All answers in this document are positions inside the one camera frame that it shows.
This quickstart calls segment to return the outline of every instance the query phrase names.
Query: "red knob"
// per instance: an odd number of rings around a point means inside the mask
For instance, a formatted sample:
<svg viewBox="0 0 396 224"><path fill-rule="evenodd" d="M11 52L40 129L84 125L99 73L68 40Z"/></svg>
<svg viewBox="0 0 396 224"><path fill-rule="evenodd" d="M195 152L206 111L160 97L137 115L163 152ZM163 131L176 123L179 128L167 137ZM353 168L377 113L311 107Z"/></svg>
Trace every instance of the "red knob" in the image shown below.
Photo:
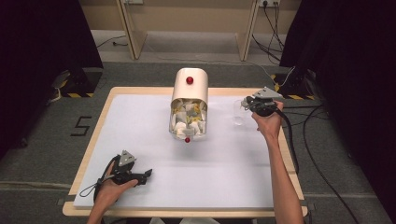
<svg viewBox="0 0 396 224"><path fill-rule="evenodd" d="M192 78L192 77L187 77L187 78L186 78L186 82L187 82L187 84L191 85L192 82L194 82L194 78Z"/></svg>

